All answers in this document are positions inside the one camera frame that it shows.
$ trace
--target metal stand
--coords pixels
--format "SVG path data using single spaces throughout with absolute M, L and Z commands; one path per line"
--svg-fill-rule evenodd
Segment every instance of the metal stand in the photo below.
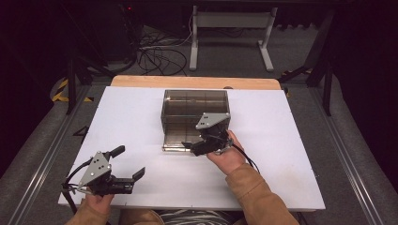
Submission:
M 310 68 L 313 68 L 313 71 L 310 73 L 309 78 L 306 83 L 309 87 L 316 87 L 319 85 L 323 76 L 326 74 L 325 78 L 325 86 L 324 86 L 324 96 L 323 96 L 323 107 L 325 109 L 325 113 L 330 115 L 329 111 L 329 103 L 330 103 L 330 91 L 331 91 L 331 77 L 332 77 L 332 69 L 331 69 L 331 50 L 328 47 L 325 47 L 325 43 L 328 38 L 329 29 L 331 26 L 331 22 L 333 20 L 334 10 L 329 10 L 325 20 L 322 22 L 321 27 L 319 28 L 318 34 L 314 40 L 314 44 L 308 53 L 308 56 L 304 62 L 304 66 L 299 67 L 293 71 L 285 71 L 284 76 L 278 79 L 279 83 L 285 83 L 290 79 L 298 76 L 299 74 L 307 71 Z
M 110 78 L 116 76 L 108 69 L 99 66 L 84 57 L 71 58 L 68 62 L 69 105 L 67 114 L 70 114 L 76 105 L 76 77 L 79 79 L 82 85 L 90 85 L 93 81 L 90 73 L 88 72 L 88 67 L 92 67 Z
M 192 45 L 190 70 L 196 70 L 198 58 L 198 27 L 243 27 L 243 28 L 267 28 L 263 40 L 258 41 L 261 55 L 264 59 L 267 71 L 274 70 L 269 54 L 267 44 L 275 21 L 277 8 L 273 8 L 271 12 L 260 13 L 239 13 L 239 12 L 202 12 L 197 10 L 197 6 L 193 6 L 192 12 Z

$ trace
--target hand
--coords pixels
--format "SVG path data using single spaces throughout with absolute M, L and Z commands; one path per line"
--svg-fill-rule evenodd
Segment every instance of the hand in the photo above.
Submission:
M 87 204 L 101 214 L 109 214 L 111 212 L 111 201 L 114 198 L 114 194 L 112 195 L 104 195 L 101 197 L 100 195 L 85 195 L 85 201 Z
M 234 141 L 234 144 L 243 150 L 234 132 L 231 130 L 227 130 L 227 132 L 229 137 Z M 242 156 L 235 147 L 227 149 L 221 155 L 217 155 L 214 152 L 208 153 L 207 158 L 214 162 L 225 175 L 228 175 L 246 162 L 246 158 Z

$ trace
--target floor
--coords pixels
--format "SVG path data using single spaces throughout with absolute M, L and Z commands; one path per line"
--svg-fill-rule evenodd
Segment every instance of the floor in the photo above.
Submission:
M 256 46 L 263 32 L 248 30 L 235 38 L 205 32 L 199 37 L 198 68 L 189 71 L 185 66 L 185 73 L 196 77 L 279 78 L 283 71 L 303 64 L 317 33 L 314 27 L 274 29 L 268 51 L 275 71 L 266 72 Z M 190 43 L 172 49 L 189 59 Z M 164 52 L 164 56 L 184 65 L 180 54 Z M 171 65 L 163 72 L 176 70 L 178 67 Z M 123 72 L 143 73 L 145 70 L 137 64 Z M 303 213 L 307 224 L 398 224 L 398 195 L 361 137 L 344 103 L 339 82 L 334 78 L 328 117 L 320 108 L 322 84 L 307 88 L 307 76 L 303 74 L 282 84 L 289 90 L 287 99 L 326 205 L 326 210 Z M 60 82 L 54 84 L 54 91 Z M 90 125 L 110 82 L 110 78 L 94 76 L 91 86 L 79 85 L 81 101 L 70 115 L 66 115 L 67 102 L 54 103 L 0 180 L 1 224 L 64 224 L 72 217 L 71 211 L 57 201 L 60 184 L 82 142 L 81 136 L 73 134 Z M 94 100 L 84 101 L 85 97 Z M 118 214 L 119 210 L 114 209 L 112 224 L 117 224 Z

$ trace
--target white board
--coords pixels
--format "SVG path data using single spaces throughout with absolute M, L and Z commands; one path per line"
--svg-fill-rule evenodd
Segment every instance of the white board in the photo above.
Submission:
M 128 178 L 146 167 L 131 195 L 116 195 L 113 206 L 240 209 L 225 175 L 206 156 L 164 153 L 161 108 L 165 88 L 107 87 L 72 171 L 119 145 L 126 152 L 111 158 L 112 174 Z M 257 164 L 271 190 L 291 211 L 325 209 L 314 172 L 285 94 L 279 90 L 227 90 L 229 128 Z M 70 181 L 77 184 L 85 168 Z M 72 194 L 76 203 L 82 193 Z M 68 204 L 61 195 L 60 204 Z

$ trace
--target tan sleeve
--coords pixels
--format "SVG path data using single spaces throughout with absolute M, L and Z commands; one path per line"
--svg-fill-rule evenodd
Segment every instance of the tan sleeve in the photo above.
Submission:
M 250 165 L 241 165 L 225 180 L 242 206 L 248 224 L 298 224 L 283 200 L 271 192 L 264 178 Z
M 110 214 L 102 214 L 91 208 L 85 200 L 83 200 L 79 210 L 75 216 L 71 218 L 67 225 L 103 225 L 108 221 Z
M 164 224 L 161 217 L 150 209 L 122 209 L 120 210 L 119 225 L 160 225 Z

